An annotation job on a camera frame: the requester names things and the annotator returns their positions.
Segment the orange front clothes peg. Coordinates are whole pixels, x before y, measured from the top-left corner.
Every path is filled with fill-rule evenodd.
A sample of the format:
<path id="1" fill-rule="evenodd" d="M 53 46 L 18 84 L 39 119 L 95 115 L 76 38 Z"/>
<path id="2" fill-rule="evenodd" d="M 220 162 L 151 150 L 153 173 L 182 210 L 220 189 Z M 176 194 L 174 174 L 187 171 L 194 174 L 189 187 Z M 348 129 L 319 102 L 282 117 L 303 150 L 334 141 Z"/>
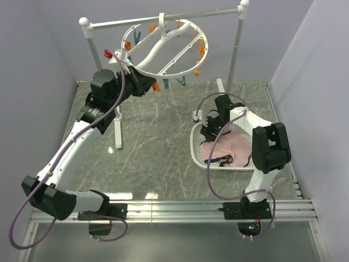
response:
<path id="1" fill-rule="evenodd" d="M 160 86 L 157 81 L 154 84 L 152 84 L 152 89 L 154 92 L 160 92 Z"/>

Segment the white perforated plastic basket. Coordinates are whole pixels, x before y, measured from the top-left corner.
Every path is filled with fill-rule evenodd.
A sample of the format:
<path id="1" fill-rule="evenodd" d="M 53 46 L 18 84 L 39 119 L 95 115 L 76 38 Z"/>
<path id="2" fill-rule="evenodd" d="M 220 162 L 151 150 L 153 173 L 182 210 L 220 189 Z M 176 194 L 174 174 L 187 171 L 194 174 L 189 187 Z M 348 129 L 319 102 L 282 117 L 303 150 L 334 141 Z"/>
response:
<path id="1" fill-rule="evenodd" d="M 191 129 L 190 133 L 190 152 L 191 157 L 195 164 L 197 164 L 201 169 L 206 169 L 207 164 L 204 162 L 202 151 L 201 151 L 201 143 L 205 142 L 205 137 L 200 133 L 202 128 L 202 123 L 195 123 Z M 248 145 L 249 149 L 252 150 L 252 136 L 249 135 L 242 128 L 238 127 L 236 124 L 231 124 L 228 127 L 233 133 L 239 134 L 245 143 Z M 245 167 L 223 167 L 219 166 L 219 163 L 212 163 L 210 165 L 211 170 L 215 171 L 253 171 L 254 163 L 252 157 L 249 159 L 249 163 Z"/>

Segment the pink underwear navy trim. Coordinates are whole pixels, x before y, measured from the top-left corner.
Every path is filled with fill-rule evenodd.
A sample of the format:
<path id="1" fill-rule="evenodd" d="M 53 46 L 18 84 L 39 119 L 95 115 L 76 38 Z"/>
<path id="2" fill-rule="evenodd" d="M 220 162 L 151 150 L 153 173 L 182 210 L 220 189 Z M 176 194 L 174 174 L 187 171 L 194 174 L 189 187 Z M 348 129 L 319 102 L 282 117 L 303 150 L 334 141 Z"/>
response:
<path id="1" fill-rule="evenodd" d="M 249 163 L 251 150 L 237 133 L 223 134 L 212 153 L 211 162 L 223 167 L 245 167 Z"/>

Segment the white round clip hanger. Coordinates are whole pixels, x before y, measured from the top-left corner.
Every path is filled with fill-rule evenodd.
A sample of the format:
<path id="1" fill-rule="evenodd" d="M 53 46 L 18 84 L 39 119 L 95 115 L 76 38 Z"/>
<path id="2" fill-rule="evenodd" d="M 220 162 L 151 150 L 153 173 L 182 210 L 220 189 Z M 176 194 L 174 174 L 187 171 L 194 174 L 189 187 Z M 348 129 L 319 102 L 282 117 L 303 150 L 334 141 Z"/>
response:
<path id="1" fill-rule="evenodd" d="M 180 29 L 177 29 L 177 20 L 180 20 Z M 195 74 L 195 70 L 202 64 L 196 64 L 202 58 L 208 57 L 208 39 L 202 29 L 187 19 L 166 18 L 164 13 L 155 17 L 157 29 L 141 35 L 141 40 L 134 45 L 133 31 L 143 29 L 143 24 L 138 22 L 132 25 L 125 33 L 121 42 L 124 49 L 124 39 L 131 42 L 128 51 L 128 62 L 139 73 L 157 79 L 180 79 L 182 76 Z M 165 27 L 171 29 L 167 34 Z M 193 39 L 195 31 L 198 37 Z M 204 39 L 206 52 L 201 58 L 198 52 L 200 38 Z"/>

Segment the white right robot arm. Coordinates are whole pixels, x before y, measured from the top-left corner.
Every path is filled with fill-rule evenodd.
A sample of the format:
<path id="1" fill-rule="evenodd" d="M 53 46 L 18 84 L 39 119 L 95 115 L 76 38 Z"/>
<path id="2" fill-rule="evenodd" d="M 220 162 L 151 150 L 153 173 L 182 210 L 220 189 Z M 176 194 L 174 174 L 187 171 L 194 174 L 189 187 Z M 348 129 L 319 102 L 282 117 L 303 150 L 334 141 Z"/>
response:
<path id="1" fill-rule="evenodd" d="M 226 92 L 216 93 L 216 109 L 218 116 L 208 117 L 207 124 L 202 127 L 201 134 L 212 143 L 206 161 L 207 171 L 210 165 L 219 162 L 221 165 L 232 163 L 233 155 L 225 154 L 215 157 L 214 150 L 218 143 L 227 137 L 227 128 L 236 124 L 252 138 L 250 158 L 254 164 L 254 172 L 247 188 L 242 195 L 224 197 L 221 210 L 228 219 L 273 219 L 276 202 L 269 203 L 272 197 L 271 187 L 276 175 L 291 161 L 291 150 L 286 127 L 283 123 L 271 123 L 251 112 L 244 99 L 238 103 L 230 100 Z"/>

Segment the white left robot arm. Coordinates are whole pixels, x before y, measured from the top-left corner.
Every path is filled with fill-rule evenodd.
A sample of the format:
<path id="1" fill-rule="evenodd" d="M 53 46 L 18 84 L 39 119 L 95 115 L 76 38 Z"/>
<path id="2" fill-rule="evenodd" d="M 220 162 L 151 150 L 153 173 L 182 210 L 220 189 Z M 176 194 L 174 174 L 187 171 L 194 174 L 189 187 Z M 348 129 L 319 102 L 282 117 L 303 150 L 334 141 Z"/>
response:
<path id="1" fill-rule="evenodd" d="M 73 212 L 91 212 L 97 219 L 110 213 L 109 197 L 96 190 L 71 192 L 70 181 L 94 143 L 116 117 L 115 108 L 130 96 L 145 95 L 156 79 L 133 67 L 128 73 L 102 69 L 94 73 L 85 104 L 77 115 L 71 133 L 55 156 L 35 177 L 26 176 L 22 188 L 29 203 L 57 220 Z"/>

